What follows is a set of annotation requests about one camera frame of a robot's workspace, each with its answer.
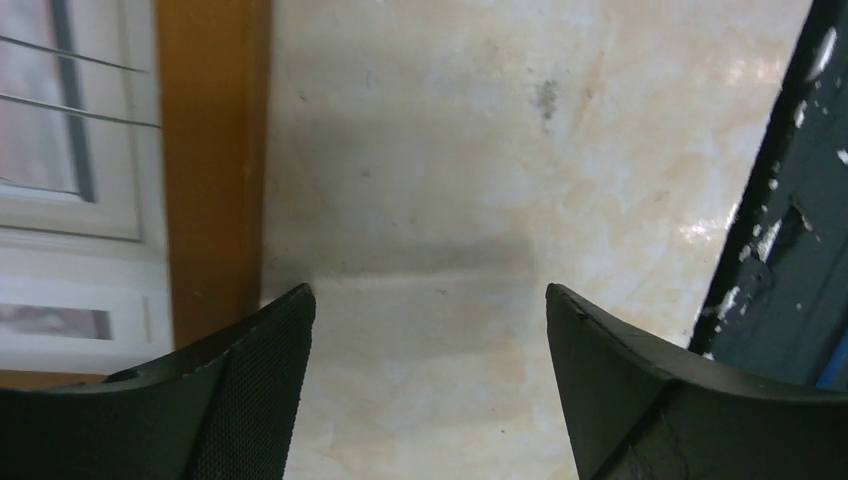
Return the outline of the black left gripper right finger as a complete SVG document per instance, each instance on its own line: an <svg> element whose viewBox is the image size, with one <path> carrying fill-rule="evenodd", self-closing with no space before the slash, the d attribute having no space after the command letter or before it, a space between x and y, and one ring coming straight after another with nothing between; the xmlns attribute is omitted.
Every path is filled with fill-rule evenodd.
<svg viewBox="0 0 848 480"><path fill-rule="evenodd" d="M547 335L582 479L843 479L847 397L750 374L546 290Z"/></svg>

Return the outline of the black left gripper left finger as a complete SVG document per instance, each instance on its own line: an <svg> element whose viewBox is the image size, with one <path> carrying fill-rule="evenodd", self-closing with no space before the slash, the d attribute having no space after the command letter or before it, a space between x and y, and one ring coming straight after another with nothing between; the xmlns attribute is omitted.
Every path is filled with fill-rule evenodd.
<svg viewBox="0 0 848 480"><path fill-rule="evenodd" d="M280 479L316 316L301 284L95 384L1 393L5 479Z"/></svg>

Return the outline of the plant window photo print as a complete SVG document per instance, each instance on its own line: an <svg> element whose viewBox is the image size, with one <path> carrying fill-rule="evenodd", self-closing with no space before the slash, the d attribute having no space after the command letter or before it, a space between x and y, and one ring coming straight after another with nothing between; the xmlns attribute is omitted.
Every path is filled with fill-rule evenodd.
<svg viewBox="0 0 848 480"><path fill-rule="evenodd" d="M174 345L151 1L1 5L1 366Z"/></svg>

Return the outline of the wooden picture frame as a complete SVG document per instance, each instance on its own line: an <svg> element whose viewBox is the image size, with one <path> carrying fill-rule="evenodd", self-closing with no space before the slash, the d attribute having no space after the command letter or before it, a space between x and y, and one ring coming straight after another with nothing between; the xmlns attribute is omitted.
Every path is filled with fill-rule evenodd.
<svg viewBox="0 0 848 480"><path fill-rule="evenodd" d="M259 303L272 5L151 2L171 352L238 321ZM1 383L31 389L91 383L108 374L1 366Z"/></svg>

